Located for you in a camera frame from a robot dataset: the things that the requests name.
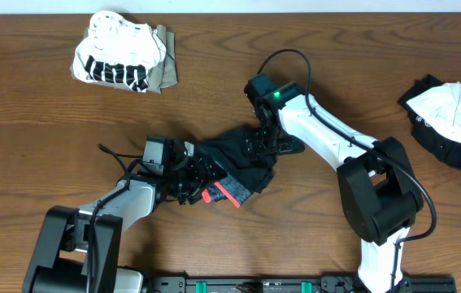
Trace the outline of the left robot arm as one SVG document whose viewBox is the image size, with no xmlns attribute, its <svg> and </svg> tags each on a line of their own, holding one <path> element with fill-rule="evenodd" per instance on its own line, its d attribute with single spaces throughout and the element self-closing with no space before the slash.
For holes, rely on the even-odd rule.
<svg viewBox="0 0 461 293">
<path fill-rule="evenodd" d="M 118 265 L 121 235 L 161 203 L 194 204 L 226 172 L 190 142 L 148 137 L 113 190 L 78 208 L 46 214 L 24 292 L 149 292 L 144 273 Z"/>
</svg>

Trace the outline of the black pants with red waistband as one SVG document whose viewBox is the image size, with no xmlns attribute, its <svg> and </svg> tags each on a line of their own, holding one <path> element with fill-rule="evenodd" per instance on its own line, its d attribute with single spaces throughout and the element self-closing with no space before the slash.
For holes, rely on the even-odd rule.
<svg viewBox="0 0 461 293">
<path fill-rule="evenodd" d="M 205 202 L 228 200 L 239 208 L 251 195 L 262 192 L 270 184 L 277 154 L 255 152 L 254 135 L 258 131 L 244 125 L 198 145 L 224 171 L 201 192 Z"/>
</svg>

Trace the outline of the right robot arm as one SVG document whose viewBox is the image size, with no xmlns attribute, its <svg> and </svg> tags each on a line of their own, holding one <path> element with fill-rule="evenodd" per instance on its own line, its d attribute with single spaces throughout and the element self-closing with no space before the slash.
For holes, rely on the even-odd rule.
<svg viewBox="0 0 461 293">
<path fill-rule="evenodd" d="M 278 86 L 261 73 L 247 82 L 244 93 L 260 122 L 247 140 L 248 153 L 257 159 L 310 147 L 323 158 L 337 174 L 344 216 L 361 239 L 361 287 L 408 291 L 400 250 L 424 201 L 403 145 L 352 129 L 294 82 Z"/>
</svg>

